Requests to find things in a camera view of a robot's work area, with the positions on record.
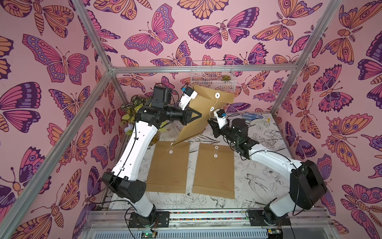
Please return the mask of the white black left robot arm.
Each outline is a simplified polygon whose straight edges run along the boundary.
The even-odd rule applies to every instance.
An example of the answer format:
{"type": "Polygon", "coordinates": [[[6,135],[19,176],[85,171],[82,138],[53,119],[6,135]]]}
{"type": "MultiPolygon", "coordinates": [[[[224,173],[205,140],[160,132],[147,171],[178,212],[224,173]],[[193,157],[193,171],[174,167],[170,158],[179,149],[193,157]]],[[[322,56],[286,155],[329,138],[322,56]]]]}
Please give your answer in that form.
{"type": "Polygon", "coordinates": [[[185,85],[182,96],[173,106],[172,89],[156,85],[153,96],[137,112],[134,128],[121,158],[111,172],[102,176],[106,188],[122,200],[128,202],[135,210],[138,222],[149,227],[156,222],[156,207],[146,196],[146,183],[138,180],[138,173],[146,150],[161,128],[163,122],[179,121],[182,125],[201,118],[202,114],[188,104],[197,97],[197,92],[185,85]]]}

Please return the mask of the brown kraft file bag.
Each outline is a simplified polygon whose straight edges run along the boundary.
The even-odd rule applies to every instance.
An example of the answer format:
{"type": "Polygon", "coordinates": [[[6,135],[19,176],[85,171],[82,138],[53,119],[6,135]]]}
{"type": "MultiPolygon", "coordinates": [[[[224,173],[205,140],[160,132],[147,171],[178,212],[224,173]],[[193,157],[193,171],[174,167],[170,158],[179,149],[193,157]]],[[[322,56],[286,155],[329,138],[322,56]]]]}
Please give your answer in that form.
{"type": "Polygon", "coordinates": [[[212,107],[214,107],[214,110],[222,109],[225,105],[232,104],[235,99],[235,95],[232,93],[198,85],[194,86],[194,90],[198,95],[190,101],[189,107],[201,113],[202,116],[183,127],[173,146],[201,134],[209,125],[208,120],[210,119],[212,107]]]}
{"type": "Polygon", "coordinates": [[[146,180],[147,192],[186,192],[190,143],[173,145],[170,141],[155,144],[146,180]]]}
{"type": "Polygon", "coordinates": [[[193,193],[235,198],[234,151],[230,147],[200,143],[193,193]]]}

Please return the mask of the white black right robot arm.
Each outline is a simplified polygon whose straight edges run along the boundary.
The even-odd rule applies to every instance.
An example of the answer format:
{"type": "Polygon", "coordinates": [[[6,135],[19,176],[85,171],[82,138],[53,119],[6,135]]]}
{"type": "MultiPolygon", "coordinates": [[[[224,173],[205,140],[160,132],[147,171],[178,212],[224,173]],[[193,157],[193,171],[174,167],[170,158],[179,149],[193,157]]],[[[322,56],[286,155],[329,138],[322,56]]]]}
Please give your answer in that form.
{"type": "Polygon", "coordinates": [[[301,162],[271,151],[248,135],[243,119],[209,119],[213,136],[222,136],[243,159],[263,164],[289,181],[289,192],[269,202],[263,209],[263,221],[274,226],[297,208],[311,209],[328,191],[316,163],[301,162]]]}

